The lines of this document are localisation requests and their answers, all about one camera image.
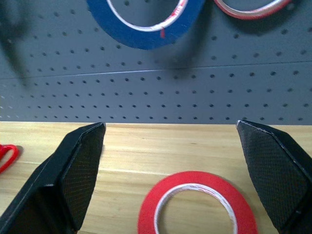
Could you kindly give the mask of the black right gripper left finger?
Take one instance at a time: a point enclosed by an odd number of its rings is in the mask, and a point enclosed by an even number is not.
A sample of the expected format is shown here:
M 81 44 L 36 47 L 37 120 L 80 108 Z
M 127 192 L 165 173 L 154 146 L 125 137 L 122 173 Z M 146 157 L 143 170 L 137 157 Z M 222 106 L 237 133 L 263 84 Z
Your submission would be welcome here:
M 94 192 L 106 125 L 69 132 L 0 217 L 2 234 L 75 234 Z

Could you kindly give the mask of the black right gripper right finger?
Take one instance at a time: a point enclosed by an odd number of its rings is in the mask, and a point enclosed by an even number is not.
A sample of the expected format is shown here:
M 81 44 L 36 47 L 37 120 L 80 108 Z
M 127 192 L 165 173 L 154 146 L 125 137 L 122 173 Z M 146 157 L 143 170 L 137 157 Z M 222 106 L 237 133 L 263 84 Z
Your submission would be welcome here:
M 247 120 L 236 124 L 248 172 L 280 234 L 312 232 L 312 158 L 286 132 Z

